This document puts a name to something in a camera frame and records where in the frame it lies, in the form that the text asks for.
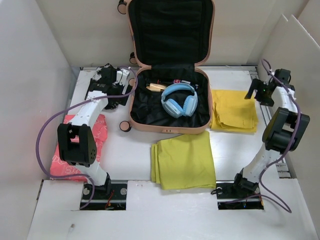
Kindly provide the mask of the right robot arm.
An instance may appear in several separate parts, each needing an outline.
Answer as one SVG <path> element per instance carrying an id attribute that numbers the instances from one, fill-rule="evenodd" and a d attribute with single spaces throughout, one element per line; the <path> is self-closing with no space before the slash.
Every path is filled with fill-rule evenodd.
<path id="1" fill-rule="evenodd" d="M 256 90 L 255 99 L 263 106 L 273 107 L 274 114 L 262 135 L 262 146 L 254 159 L 244 167 L 234 178 L 231 191 L 237 197 L 253 194 L 259 187 L 261 173 L 276 160 L 276 153 L 284 155 L 294 151 L 310 122 L 306 114 L 298 115 L 298 108 L 292 102 L 295 88 L 290 85 L 291 71 L 277 69 L 268 83 L 257 78 L 252 80 L 250 88 L 244 97 L 252 97 Z"/>

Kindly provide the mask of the lime green cloth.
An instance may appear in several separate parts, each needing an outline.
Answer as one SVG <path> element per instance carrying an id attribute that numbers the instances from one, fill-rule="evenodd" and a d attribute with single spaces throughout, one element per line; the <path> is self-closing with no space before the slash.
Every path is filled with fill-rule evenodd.
<path id="1" fill-rule="evenodd" d="M 151 181 L 163 190 L 216 187 L 210 133 L 182 134 L 151 146 Z"/>

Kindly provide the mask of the black white patterned garment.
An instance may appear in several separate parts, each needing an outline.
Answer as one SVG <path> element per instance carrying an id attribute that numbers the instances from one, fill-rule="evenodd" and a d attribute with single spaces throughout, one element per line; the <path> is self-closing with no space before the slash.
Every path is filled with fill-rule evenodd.
<path id="1" fill-rule="evenodd" d="M 101 91 L 108 96 L 122 96 L 129 93 L 132 87 L 129 86 L 130 71 L 123 68 L 115 68 L 110 63 L 97 67 L 85 95 L 89 92 Z"/>

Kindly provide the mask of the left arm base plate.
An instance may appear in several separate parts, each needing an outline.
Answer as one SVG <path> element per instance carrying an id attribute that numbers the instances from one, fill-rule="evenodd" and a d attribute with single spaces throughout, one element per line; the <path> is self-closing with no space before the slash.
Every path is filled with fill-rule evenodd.
<path id="1" fill-rule="evenodd" d="M 90 203 L 82 208 L 88 211 L 125 211 L 127 205 L 127 181 L 112 181 L 110 194 L 95 190 Z"/>

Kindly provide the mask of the light blue headphones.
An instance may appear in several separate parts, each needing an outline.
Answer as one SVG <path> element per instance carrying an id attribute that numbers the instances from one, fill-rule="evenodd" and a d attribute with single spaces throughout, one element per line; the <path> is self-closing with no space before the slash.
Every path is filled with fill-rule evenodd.
<path id="1" fill-rule="evenodd" d="M 172 98 L 173 94 L 187 91 L 189 95 L 183 101 Z M 175 83 L 168 86 L 161 94 L 160 98 L 163 109 L 173 118 L 192 117 L 198 107 L 198 94 L 193 86 L 187 83 Z"/>

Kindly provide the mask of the yellow cloth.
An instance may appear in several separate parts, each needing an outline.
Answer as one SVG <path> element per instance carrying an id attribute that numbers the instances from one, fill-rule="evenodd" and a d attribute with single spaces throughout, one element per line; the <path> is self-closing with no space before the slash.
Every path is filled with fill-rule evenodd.
<path id="1" fill-rule="evenodd" d="M 245 99 L 245 91 L 213 89 L 212 120 L 214 131 L 253 134 L 257 132 L 259 119 L 256 102 Z"/>

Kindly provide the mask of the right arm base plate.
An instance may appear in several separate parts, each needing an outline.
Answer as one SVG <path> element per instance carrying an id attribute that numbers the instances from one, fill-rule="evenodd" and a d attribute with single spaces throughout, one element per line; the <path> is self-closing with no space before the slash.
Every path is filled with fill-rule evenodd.
<path id="1" fill-rule="evenodd" d="M 264 210 L 263 200 L 260 196 L 245 199 L 255 193 L 248 193 L 233 187 L 233 181 L 217 181 L 216 188 L 211 195 L 216 195 L 219 210 Z"/>

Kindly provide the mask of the cola glass bottle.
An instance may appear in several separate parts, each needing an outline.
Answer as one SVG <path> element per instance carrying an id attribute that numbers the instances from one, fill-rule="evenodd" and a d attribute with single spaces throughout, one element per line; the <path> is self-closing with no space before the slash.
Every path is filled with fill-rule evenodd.
<path id="1" fill-rule="evenodd" d="M 195 90 L 199 89 L 199 85 L 196 83 L 193 83 L 191 81 L 183 80 L 183 79 L 174 79 L 173 84 L 188 84 L 192 86 Z"/>

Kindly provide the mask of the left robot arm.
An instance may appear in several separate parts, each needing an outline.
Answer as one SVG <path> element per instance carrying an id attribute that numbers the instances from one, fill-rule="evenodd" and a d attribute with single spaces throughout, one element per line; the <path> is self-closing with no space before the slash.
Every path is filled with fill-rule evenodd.
<path id="1" fill-rule="evenodd" d="M 109 104 L 107 96 L 123 93 L 130 71 L 111 65 L 97 68 L 85 95 L 89 102 L 82 105 L 77 114 L 57 128 L 59 157 L 86 175 L 95 194 L 107 198 L 111 194 L 111 179 L 96 160 L 98 150 L 93 126 L 101 111 Z"/>

